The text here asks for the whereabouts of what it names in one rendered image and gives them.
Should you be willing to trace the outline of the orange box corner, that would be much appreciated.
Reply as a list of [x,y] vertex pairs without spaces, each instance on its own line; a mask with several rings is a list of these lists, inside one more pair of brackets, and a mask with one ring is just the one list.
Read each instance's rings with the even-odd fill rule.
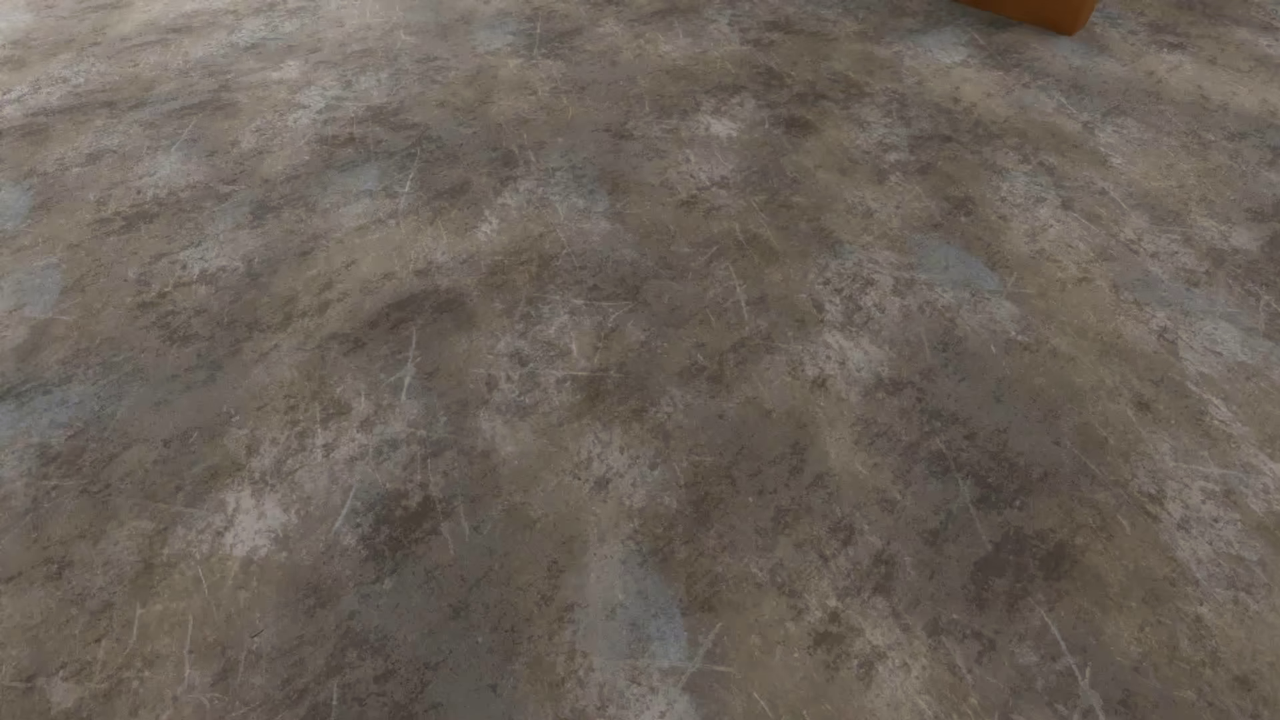
[[1001,18],[1074,36],[1091,20],[1098,0],[954,0]]

